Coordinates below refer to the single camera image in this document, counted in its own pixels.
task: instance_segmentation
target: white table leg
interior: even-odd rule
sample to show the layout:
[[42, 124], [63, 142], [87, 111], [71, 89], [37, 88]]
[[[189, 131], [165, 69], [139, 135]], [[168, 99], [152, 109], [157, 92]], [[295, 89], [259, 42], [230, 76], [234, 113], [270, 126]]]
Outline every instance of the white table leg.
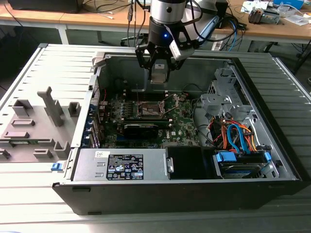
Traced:
[[67, 34], [66, 34], [66, 25], [65, 24], [59, 24], [57, 25], [57, 29], [60, 35], [60, 39], [62, 41], [63, 45], [68, 45], [68, 38], [67, 38]]

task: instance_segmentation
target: blue latch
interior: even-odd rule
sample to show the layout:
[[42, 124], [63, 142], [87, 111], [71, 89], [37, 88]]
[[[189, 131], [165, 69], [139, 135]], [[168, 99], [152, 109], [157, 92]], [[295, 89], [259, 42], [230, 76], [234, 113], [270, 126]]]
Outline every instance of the blue latch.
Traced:
[[264, 153], [264, 157], [266, 157], [266, 160], [267, 160], [268, 162], [270, 162], [270, 161], [272, 160], [271, 155], [270, 155], [269, 152], [265, 152], [265, 153]]
[[62, 171], [62, 166], [61, 163], [53, 163], [51, 171]]
[[221, 151], [216, 154], [217, 162], [236, 162], [237, 158], [233, 152]]

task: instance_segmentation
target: white label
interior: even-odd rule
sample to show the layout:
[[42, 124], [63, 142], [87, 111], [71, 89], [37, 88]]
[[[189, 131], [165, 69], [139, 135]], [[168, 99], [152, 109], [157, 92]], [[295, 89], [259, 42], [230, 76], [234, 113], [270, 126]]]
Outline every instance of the white label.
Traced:
[[110, 155], [110, 151], [98, 150], [95, 152], [95, 158], [108, 158], [109, 155]]
[[164, 64], [155, 64], [155, 69], [164, 69], [165, 65]]
[[11, 144], [29, 144], [28, 142], [11, 142]]

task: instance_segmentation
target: blue cable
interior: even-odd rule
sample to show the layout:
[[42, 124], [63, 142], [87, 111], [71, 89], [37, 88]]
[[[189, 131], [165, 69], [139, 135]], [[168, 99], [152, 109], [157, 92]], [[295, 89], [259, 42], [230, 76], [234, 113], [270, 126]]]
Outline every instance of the blue cable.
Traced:
[[237, 153], [240, 153], [240, 150], [239, 148], [232, 142], [232, 139], [231, 139], [231, 129], [233, 127], [236, 127], [238, 129], [238, 132], [239, 132], [239, 135], [240, 135], [240, 141], [241, 141], [241, 145], [242, 145], [242, 149], [243, 151], [246, 152], [246, 154], [250, 154], [250, 151], [247, 147], [247, 144], [245, 143], [244, 141], [244, 136], [243, 136], [243, 130], [237, 125], [237, 124], [232, 124], [232, 125], [229, 125], [228, 127], [228, 130], [227, 130], [227, 136], [228, 136], [228, 141], [229, 143], [233, 146], [234, 149], [237, 150]]
[[[232, 24], [233, 29], [235, 30], [235, 25], [234, 25], [234, 23], [233, 23], [232, 21], [230, 21], [230, 23]], [[232, 45], [231, 45], [231, 47], [230, 47], [229, 51], [231, 51], [231, 50], [232, 50], [232, 48], [233, 48], [233, 46], [234, 46], [234, 44], [235, 44], [235, 40], [236, 40], [236, 39], [237, 39], [237, 31], [235, 30], [235, 33], [234, 33], [234, 39], [233, 39], [233, 42], [232, 42]]]

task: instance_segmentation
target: motherboard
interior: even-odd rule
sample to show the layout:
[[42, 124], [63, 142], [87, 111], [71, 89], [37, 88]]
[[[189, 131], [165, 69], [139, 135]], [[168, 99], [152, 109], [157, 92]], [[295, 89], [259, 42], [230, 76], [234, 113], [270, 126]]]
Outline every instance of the motherboard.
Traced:
[[124, 98], [104, 102], [102, 148], [165, 148], [199, 143], [191, 101], [181, 94]]

